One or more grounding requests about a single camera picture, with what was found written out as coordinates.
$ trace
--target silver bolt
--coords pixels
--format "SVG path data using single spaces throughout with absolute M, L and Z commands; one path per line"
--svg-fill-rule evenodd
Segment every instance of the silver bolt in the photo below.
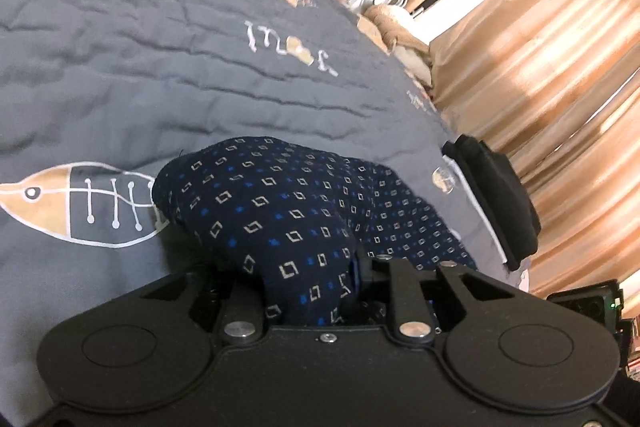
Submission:
M 431 333 L 431 327 L 424 322 L 406 322 L 400 326 L 400 333 L 412 339 L 421 339 Z
M 322 335 L 320 335 L 320 342 L 323 342 L 325 344 L 333 344 L 337 340 L 338 337 L 333 333 L 323 333 Z
M 225 333 L 235 339 L 245 339 L 255 333 L 255 326 L 251 322 L 229 322 L 225 326 Z

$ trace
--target fish print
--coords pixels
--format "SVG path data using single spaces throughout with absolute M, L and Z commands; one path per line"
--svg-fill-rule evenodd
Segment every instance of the fish print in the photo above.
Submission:
M 168 224 L 151 200 L 153 184 L 140 172 L 75 162 L 0 184 L 0 206 L 27 227 L 63 241 L 130 247 Z

